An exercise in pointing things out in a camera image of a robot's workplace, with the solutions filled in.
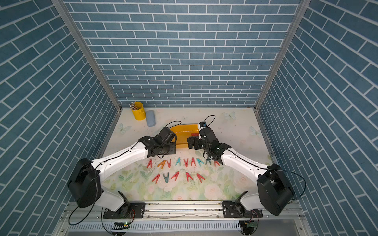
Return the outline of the yellow plastic storage box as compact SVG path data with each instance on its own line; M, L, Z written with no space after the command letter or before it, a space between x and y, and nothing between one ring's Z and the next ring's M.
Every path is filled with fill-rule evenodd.
M181 124L170 128L177 135L176 148L188 148L187 139L191 133L199 133L198 124Z

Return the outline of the red clothespin placed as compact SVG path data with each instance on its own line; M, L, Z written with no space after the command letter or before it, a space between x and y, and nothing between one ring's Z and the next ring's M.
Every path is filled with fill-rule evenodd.
M171 159L166 161L168 168L171 168Z
M184 159L184 164L185 164L185 166L188 168L188 166L189 166L189 159L187 158L187 159Z

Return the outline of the red clothespin second row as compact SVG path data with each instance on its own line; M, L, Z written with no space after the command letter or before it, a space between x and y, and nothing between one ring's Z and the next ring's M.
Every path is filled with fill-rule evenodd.
M160 174L157 174L157 175L152 179L152 182L154 182L155 184L157 184L159 178L160 178Z

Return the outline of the grey-blue clothespin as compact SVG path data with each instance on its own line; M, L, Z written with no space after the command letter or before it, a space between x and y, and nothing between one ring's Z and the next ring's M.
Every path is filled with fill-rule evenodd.
M164 178L164 181L165 183L169 183L169 173L163 173L163 178Z

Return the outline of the red clothespin box edge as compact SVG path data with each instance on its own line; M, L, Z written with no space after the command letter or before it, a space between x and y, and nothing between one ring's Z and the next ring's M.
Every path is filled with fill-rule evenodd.
M196 176L197 176L200 183L202 183L205 180L205 178L200 174L197 174Z

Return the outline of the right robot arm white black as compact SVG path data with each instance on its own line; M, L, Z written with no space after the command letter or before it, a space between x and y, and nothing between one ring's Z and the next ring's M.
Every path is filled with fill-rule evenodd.
M258 208L278 216L292 200L293 187L279 165L269 166L245 157L230 145L221 143L209 127L200 129L197 137L189 137L187 141L190 149L204 150L211 160L237 170L256 183L257 193L245 191L235 200L234 207L240 216Z

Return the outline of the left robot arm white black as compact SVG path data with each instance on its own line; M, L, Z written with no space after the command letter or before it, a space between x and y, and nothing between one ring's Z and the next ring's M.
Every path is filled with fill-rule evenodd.
M132 211L126 196L103 186L104 181L123 168L150 157L176 153L177 135L163 127L154 137L145 136L114 154L89 160L80 159L68 180L68 188L79 208L100 206L124 218Z

